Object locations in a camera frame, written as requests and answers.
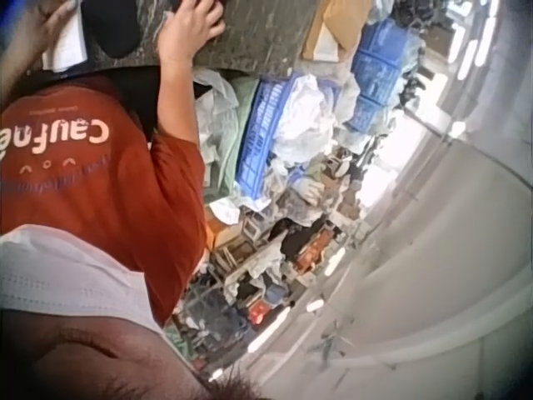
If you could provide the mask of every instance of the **blue plastic crate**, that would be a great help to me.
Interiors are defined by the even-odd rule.
[[[411,33],[407,29],[398,27],[392,19],[388,18],[383,22],[365,26],[359,50],[399,67],[409,35]]]
[[[389,103],[401,75],[398,68],[365,52],[356,53],[352,71],[361,88],[361,94],[382,106]]]
[[[359,96],[356,102],[356,109],[354,110],[353,117],[345,124],[352,129],[360,133],[366,133],[371,126],[374,117],[378,112],[383,110],[383,106]]]
[[[254,200],[261,195],[268,154],[295,79],[296,75],[287,81],[261,80],[257,87],[236,175],[241,189]]]

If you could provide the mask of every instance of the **hand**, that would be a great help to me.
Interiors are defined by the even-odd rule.
[[[24,73],[57,40],[77,7],[76,0],[32,0],[15,22],[5,59]]]
[[[162,68],[192,65],[192,58],[204,44],[224,32],[224,7],[215,0],[182,0],[176,13],[167,12],[157,39]]]

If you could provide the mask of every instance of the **pile of items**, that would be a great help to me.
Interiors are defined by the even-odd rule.
[[[198,370],[235,362],[361,223],[358,193],[393,110],[423,89],[424,43],[403,19],[422,8],[396,3],[321,0],[285,80],[195,72],[212,87],[196,101],[206,255],[168,329]]]

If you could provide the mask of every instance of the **orange shirt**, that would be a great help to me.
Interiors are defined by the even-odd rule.
[[[74,85],[21,98],[0,122],[0,233],[62,229],[143,272],[163,324],[206,242],[196,145],[156,135],[149,150],[118,100]]]

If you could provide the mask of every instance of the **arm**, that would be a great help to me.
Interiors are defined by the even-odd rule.
[[[0,59],[0,111],[15,84],[41,54],[54,43],[77,7],[76,0],[30,2],[13,24],[12,40]]]
[[[161,86],[157,118],[161,133],[199,145],[192,89],[192,58],[224,31],[223,6],[215,0],[182,0],[168,12],[157,39]]]
[[[162,66],[157,119],[159,132],[199,146],[190,64]]]

